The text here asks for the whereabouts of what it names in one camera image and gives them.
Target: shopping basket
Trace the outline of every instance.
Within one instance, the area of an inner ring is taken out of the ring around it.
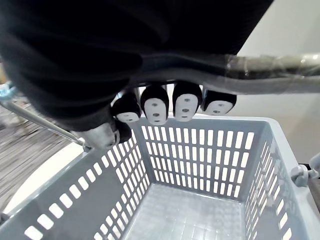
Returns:
[[[1,226],[7,240],[315,240],[308,187],[279,124],[257,117],[131,124],[83,153]]]

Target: floor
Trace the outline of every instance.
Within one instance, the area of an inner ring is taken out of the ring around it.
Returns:
[[[243,204],[153,184],[125,240],[244,240]]]
[[[0,212],[26,179],[70,141],[0,107]]]

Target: basket clip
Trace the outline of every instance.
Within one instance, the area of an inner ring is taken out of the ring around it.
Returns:
[[[320,177],[320,152],[309,161],[310,170],[299,164],[291,170],[291,179],[298,187],[307,187],[309,179]]]

